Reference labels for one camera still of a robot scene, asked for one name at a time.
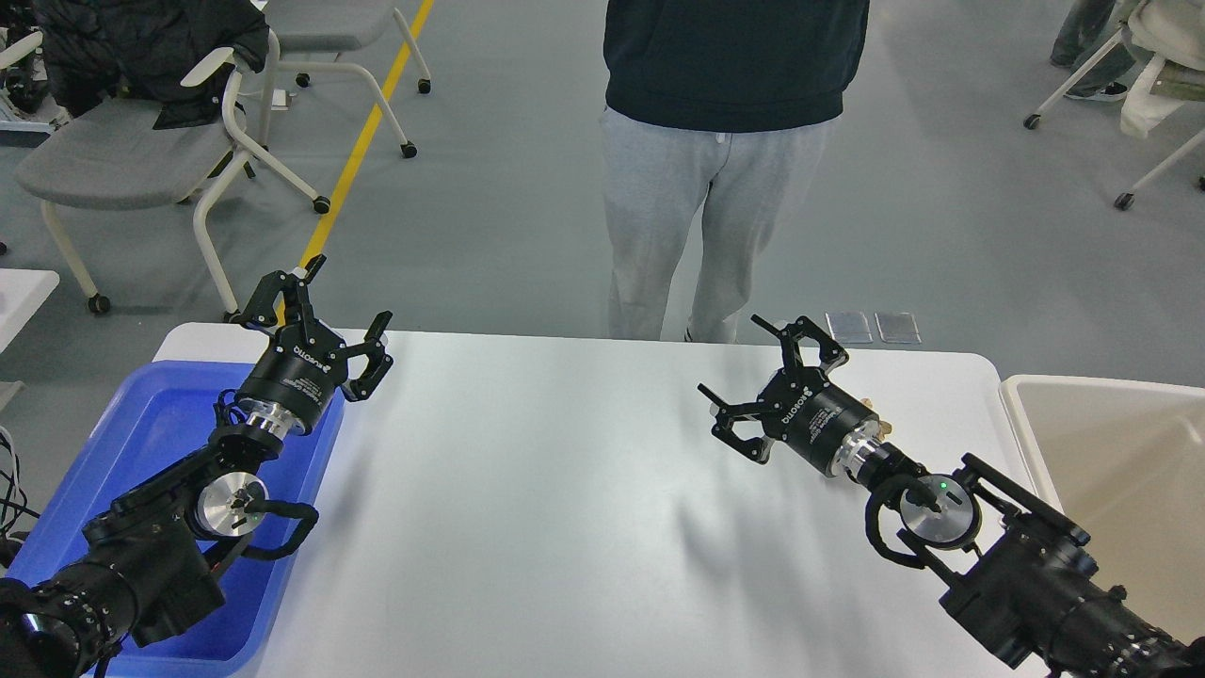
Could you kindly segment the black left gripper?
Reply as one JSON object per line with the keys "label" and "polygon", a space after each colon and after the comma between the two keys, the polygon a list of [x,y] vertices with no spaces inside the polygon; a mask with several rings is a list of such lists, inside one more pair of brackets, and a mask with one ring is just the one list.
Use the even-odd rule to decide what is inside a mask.
{"label": "black left gripper", "polygon": [[[394,364],[386,350],[392,312],[380,312],[358,344],[347,344],[343,335],[315,317],[308,285],[324,263],[327,254],[316,254],[305,267],[264,275],[245,309],[229,313],[233,325],[259,334],[274,334],[276,328],[268,350],[236,391],[235,402],[248,413],[254,403],[276,405],[290,413],[290,428],[301,435],[313,432],[339,387],[348,402],[362,402]],[[330,356],[335,350],[337,359]],[[347,381],[347,362],[353,356],[365,356],[368,365],[355,379]]]}

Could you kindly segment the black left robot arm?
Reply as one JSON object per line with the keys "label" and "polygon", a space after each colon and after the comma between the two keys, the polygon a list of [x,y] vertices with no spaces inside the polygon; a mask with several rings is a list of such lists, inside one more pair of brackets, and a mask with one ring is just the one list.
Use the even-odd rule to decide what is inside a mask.
{"label": "black left robot arm", "polygon": [[83,527],[88,550],[35,586],[2,579],[5,677],[102,677],[120,644],[186,633],[224,605],[239,558],[290,558],[319,514],[268,496],[258,477],[288,435],[313,434],[336,393],[370,397],[392,369],[390,312],[349,344],[315,317],[308,288],[327,263],[264,275],[233,323],[268,334],[236,390],[217,395],[205,446],[122,493]]}

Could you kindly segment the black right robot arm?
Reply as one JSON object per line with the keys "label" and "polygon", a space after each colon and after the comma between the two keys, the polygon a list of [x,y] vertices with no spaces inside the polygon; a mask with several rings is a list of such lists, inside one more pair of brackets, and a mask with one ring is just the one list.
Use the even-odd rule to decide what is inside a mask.
{"label": "black right robot arm", "polygon": [[752,402],[715,403],[711,432],[753,462],[783,443],[822,476],[869,493],[868,542],[880,558],[929,570],[940,605],[1009,667],[1038,656],[1053,677],[1200,677],[1203,639],[1185,644],[1103,589],[1091,536],[984,460],[966,454],[950,474],[928,471],[884,440],[869,405],[831,382],[848,353],[806,316],[783,326],[760,316],[782,364]]}

